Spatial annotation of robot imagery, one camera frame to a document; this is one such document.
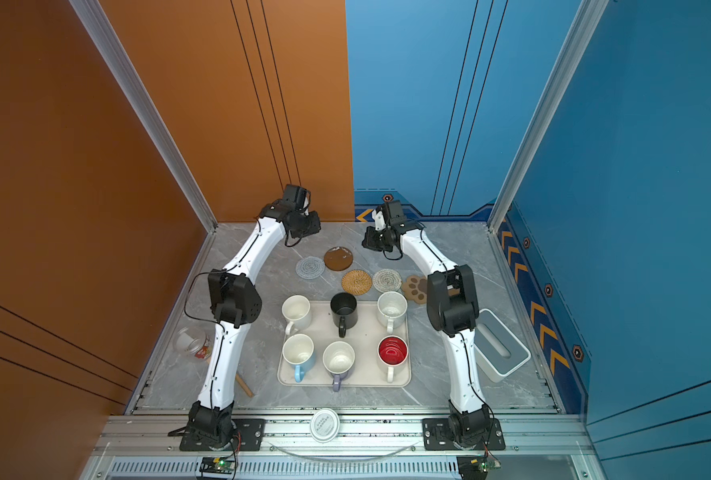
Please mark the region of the white multicolour woven coaster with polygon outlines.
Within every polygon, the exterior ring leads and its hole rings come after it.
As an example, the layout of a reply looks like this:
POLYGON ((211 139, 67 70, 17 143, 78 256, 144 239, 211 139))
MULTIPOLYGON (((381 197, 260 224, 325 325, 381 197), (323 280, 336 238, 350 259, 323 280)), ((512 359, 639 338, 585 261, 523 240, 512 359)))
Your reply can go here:
POLYGON ((382 269, 373 274, 373 288, 381 293, 396 292, 403 287, 401 274, 393 269, 382 269))

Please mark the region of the grey woven coaster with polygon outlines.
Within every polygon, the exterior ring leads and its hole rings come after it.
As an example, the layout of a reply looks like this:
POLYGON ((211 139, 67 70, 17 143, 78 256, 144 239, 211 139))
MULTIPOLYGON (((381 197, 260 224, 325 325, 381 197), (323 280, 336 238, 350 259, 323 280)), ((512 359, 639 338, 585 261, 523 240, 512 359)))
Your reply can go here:
POLYGON ((299 278, 314 280, 323 275, 326 271, 326 264, 322 258, 309 256, 301 259, 296 265, 296 273, 299 278))

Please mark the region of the glossy brown round coaster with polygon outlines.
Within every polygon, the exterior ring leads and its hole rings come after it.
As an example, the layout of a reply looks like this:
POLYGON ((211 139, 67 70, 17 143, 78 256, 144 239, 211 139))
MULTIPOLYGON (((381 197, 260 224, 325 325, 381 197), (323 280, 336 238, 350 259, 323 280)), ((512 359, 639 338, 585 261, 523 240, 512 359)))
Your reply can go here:
POLYGON ((353 261, 353 252, 344 246, 330 248, 324 255, 325 266, 332 271, 347 270, 351 267, 353 261))

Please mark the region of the rattan woven coaster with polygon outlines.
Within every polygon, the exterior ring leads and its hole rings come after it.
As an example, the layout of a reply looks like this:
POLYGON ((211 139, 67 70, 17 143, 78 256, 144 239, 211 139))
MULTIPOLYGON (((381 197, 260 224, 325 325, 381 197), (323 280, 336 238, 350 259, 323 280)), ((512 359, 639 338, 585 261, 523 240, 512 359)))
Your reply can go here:
POLYGON ((349 294, 365 295, 373 287, 373 278, 365 270, 351 270, 343 276, 342 287, 349 294))

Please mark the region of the paw shaped wooden coaster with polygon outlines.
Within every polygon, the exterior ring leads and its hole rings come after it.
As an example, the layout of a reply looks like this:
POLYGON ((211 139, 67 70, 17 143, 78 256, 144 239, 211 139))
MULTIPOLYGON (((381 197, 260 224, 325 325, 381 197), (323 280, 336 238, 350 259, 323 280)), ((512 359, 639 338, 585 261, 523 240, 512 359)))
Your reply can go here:
POLYGON ((427 278, 425 276, 411 275, 401 286, 401 291, 407 300, 419 305, 427 303, 427 278))

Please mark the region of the white speckled mug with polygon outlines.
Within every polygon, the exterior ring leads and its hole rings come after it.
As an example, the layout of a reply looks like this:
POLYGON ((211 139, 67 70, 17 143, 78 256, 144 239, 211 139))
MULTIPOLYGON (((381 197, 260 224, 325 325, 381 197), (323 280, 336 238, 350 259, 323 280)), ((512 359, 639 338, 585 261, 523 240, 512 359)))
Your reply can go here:
POLYGON ((377 320, 387 334, 394 334, 405 323, 407 299, 399 292, 385 292, 377 300, 377 320))

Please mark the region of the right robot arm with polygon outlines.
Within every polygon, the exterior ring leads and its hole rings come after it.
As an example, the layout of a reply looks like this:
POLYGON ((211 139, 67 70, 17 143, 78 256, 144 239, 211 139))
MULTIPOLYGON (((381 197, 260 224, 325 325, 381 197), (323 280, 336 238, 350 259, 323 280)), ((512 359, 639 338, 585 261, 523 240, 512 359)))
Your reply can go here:
POLYGON ((373 225, 361 245, 385 254, 397 250, 427 278, 427 317, 441 336, 449 365, 449 429, 459 447, 473 448, 493 426, 475 360, 479 301, 473 270, 447 258, 425 234, 425 227, 405 216, 401 202, 385 202, 371 217, 373 225))

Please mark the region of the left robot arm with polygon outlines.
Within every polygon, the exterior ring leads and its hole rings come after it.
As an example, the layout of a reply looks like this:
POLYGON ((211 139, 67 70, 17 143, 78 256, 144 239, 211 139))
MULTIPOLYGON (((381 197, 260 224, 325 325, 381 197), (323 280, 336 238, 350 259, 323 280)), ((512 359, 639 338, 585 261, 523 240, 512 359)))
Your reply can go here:
POLYGON ((183 428, 181 450, 220 451, 236 446, 232 419, 236 375, 246 337, 263 307, 256 281, 279 242, 300 241, 321 231, 310 200, 307 189, 287 185, 281 198, 263 208, 234 258, 207 273, 216 336, 207 378, 183 428))

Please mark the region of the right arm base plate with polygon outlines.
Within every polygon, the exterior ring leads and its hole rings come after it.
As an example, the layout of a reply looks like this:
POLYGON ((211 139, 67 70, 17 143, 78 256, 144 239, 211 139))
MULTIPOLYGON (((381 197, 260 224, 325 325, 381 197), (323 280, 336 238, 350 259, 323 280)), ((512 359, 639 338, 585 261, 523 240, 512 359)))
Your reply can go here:
POLYGON ((489 450, 505 451, 505 434, 499 419, 493 420, 493 426, 487 430, 475 446, 461 446, 455 443, 455 437, 449 427, 447 417, 431 417, 421 420, 423 425, 423 446, 427 451, 441 450, 489 450))

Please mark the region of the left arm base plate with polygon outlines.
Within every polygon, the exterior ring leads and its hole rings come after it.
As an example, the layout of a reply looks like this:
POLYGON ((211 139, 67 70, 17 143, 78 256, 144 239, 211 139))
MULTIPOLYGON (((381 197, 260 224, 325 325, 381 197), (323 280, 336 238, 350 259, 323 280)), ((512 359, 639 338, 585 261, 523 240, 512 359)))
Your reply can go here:
POLYGON ((195 426, 189 422, 179 450, 185 452, 256 452, 261 449, 265 433, 265 420, 239 418, 229 422, 226 428, 218 426, 215 431, 195 426))

